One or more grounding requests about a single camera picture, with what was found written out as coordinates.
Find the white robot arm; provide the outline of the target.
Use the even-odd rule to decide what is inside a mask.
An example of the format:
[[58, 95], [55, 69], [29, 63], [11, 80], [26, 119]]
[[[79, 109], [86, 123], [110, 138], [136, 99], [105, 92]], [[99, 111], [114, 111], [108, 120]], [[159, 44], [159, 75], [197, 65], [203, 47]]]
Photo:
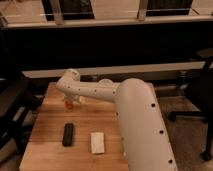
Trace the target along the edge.
[[66, 96], [85, 96], [112, 102], [129, 171], [178, 171], [167, 129], [153, 86], [138, 78], [122, 82], [102, 79], [84, 82], [67, 69], [56, 87]]

